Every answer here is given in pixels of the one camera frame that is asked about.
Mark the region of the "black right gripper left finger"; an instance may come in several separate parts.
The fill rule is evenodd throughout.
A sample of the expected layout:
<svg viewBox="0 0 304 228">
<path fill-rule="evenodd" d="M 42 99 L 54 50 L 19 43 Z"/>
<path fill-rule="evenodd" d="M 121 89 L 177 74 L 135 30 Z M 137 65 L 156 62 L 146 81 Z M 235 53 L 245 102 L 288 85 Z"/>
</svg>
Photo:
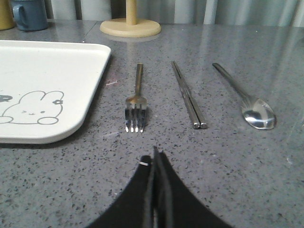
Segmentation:
<svg viewBox="0 0 304 228">
<path fill-rule="evenodd" d="M 89 228 L 152 228 L 154 167 L 141 158 L 135 174 L 115 202 Z"/>
</svg>

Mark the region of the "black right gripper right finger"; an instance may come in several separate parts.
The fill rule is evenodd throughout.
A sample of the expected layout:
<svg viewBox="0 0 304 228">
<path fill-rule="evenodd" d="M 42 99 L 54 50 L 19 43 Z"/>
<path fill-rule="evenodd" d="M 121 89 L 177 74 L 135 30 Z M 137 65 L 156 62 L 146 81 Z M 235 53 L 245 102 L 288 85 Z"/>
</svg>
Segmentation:
<svg viewBox="0 0 304 228">
<path fill-rule="evenodd" d="M 158 228 L 230 228 L 185 186 L 166 154 L 154 147 L 154 202 Z"/>
</svg>

